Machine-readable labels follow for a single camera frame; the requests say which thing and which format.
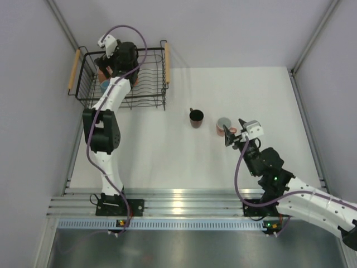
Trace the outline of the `blue mug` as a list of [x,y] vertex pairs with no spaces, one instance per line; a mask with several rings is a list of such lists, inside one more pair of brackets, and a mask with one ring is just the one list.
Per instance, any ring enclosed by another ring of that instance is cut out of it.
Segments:
[[107,90],[107,88],[109,87],[110,85],[110,81],[109,80],[105,80],[103,82],[101,82],[100,84],[100,90],[102,93],[105,93],[105,91]]

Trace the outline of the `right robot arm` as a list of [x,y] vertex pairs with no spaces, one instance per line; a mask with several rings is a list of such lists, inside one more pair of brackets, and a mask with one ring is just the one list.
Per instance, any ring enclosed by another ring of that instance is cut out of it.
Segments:
[[[242,129],[236,135],[223,125],[225,145],[240,151],[235,168],[234,188],[246,206],[261,209],[271,216],[276,213],[295,217],[318,226],[356,250],[356,204],[344,201],[310,186],[283,168],[284,161],[272,147],[260,149],[263,128],[256,121],[239,120]],[[258,177],[264,193],[258,203],[243,198],[238,187],[238,174],[245,163],[251,176]]]

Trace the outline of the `aluminium frame post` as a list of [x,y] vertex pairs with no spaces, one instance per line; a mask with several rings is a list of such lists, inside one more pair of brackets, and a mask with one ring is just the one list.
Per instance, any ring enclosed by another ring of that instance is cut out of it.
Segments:
[[76,41],[76,38],[68,25],[64,15],[62,14],[61,10],[59,9],[57,3],[55,0],[45,0],[45,3],[48,5],[48,8],[50,9],[52,15],[54,16],[56,22],[59,24],[62,32],[64,33],[66,39],[68,40],[70,46],[76,51],[79,49],[80,55],[84,55],[84,50],[78,42]]
[[318,39],[322,35],[324,29],[327,27],[329,21],[332,19],[334,13],[338,9],[339,5],[341,4],[341,0],[332,0],[329,1],[329,4],[327,5],[327,8],[324,10],[321,18],[318,20],[318,23],[314,30],[312,31],[312,34],[308,38],[305,46],[303,47],[303,50],[299,54],[299,57],[297,58],[296,62],[293,65],[293,68],[290,69],[290,76],[295,77],[300,70],[301,66],[307,59],[309,53],[317,43]]

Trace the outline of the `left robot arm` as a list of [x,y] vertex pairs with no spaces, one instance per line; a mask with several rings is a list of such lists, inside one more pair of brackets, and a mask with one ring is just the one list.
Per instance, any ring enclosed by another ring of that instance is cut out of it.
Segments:
[[95,59],[95,64],[109,85],[100,100],[83,111],[84,137],[87,152],[96,158],[90,163],[101,172],[103,186],[98,206],[119,216],[127,210],[127,202],[120,196],[123,183],[119,177],[117,148],[121,135],[115,113],[137,81],[137,47],[132,42],[117,40],[112,54],[106,52]]

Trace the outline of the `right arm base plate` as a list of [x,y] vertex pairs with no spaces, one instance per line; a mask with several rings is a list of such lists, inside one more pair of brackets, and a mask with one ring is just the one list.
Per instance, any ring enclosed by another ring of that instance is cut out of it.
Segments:
[[278,217],[278,216],[285,216],[288,217],[288,214],[282,214],[278,212],[276,206],[279,205],[277,201],[269,205],[263,205],[269,203],[267,200],[260,199],[244,199],[242,201],[243,206],[243,213],[245,217],[258,217],[258,218],[265,218],[265,217]]

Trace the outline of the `right aluminium frame post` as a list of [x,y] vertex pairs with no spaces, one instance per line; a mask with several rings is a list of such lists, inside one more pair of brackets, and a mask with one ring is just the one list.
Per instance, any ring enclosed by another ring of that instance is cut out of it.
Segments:
[[324,10],[321,18],[318,20],[318,23],[314,30],[312,31],[312,34],[308,38],[305,46],[303,47],[303,50],[299,54],[299,57],[297,58],[296,62],[293,65],[293,68],[290,69],[290,76],[295,77],[300,70],[301,66],[307,59],[309,53],[317,43],[318,39],[322,35],[324,29],[327,27],[329,21],[332,19],[334,13],[338,9],[339,5],[341,4],[341,0],[332,0],[329,1],[329,4],[327,5],[327,8]]

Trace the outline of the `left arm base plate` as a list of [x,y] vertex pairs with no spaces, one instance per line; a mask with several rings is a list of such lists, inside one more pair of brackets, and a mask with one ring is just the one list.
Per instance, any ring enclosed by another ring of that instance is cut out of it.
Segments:
[[[143,199],[128,199],[129,215],[134,217],[143,216],[144,212],[144,200]],[[123,199],[118,200],[102,200],[97,202],[95,211],[96,216],[101,217],[114,217],[114,216],[127,216],[128,208]]]

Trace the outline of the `dark brown mug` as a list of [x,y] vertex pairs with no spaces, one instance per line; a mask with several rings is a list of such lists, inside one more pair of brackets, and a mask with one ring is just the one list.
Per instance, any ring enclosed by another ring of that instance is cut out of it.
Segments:
[[199,109],[190,108],[190,123],[193,128],[199,128],[204,119],[204,113]]

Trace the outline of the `aluminium mounting rail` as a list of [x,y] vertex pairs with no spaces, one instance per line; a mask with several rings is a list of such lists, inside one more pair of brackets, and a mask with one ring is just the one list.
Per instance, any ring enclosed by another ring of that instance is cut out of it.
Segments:
[[[127,188],[129,199],[143,199],[143,216],[149,218],[241,218],[244,205],[233,189],[160,189]],[[48,217],[95,216],[96,207],[90,194],[98,188],[67,188],[61,196],[52,197]]]

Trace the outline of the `salmon dotted mug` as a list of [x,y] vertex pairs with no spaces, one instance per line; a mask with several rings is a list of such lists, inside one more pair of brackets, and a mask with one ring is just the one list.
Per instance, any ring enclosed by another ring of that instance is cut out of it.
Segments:
[[99,80],[99,83],[102,83],[103,81],[107,80],[106,76],[104,75],[104,73],[101,70],[98,70],[98,80]]

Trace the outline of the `left aluminium frame post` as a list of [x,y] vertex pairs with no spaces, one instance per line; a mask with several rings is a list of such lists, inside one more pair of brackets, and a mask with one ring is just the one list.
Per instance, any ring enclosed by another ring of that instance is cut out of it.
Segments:
[[57,3],[55,0],[45,0],[45,3],[48,5],[48,8],[50,9],[52,15],[54,16],[56,22],[59,24],[62,32],[64,33],[66,39],[68,40],[70,46],[76,51],[79,49],[80,55],[84,55],[84,50],[78,42],[76,41],[76,38],[68,25],[64,15],[62,14],[61,10],[59,9]]

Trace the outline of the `pink printed mug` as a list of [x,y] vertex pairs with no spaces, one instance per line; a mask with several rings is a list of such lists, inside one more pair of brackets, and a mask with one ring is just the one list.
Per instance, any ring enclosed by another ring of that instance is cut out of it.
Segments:
[[237,133],[238,131],[236,128],[232,127],[232,122],[229,118],[221,117],[217,120],[216,123],[216,132],[221,137],[225,136],[224,126],[228,128],[231,133]]

